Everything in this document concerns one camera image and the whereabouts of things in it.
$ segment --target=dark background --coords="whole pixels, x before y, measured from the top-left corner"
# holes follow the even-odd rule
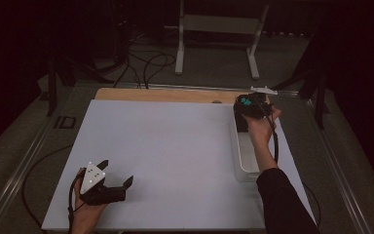
[[[232,2],[208,1],[210,8],[192,0],[186,11],[252,16],[252,8]],[[91,42],[81,20],[86,4],[91,2],[0,1],[0,135],[40,95],[36,81],[48,73],[54,51],[91,64]],[[178,8],[178,1],[132,1],[130,20],[137,30],[160,39],[164,25],[178,25]],[[318,26],[322,32],[314,35]],[[309,67],[326,62],[327,87],[334,91],[374,169],[374,2],[275,3],[264,29],[270,36],[313,36],[301,63]],[[329,53],[330,62],[323,59]]]

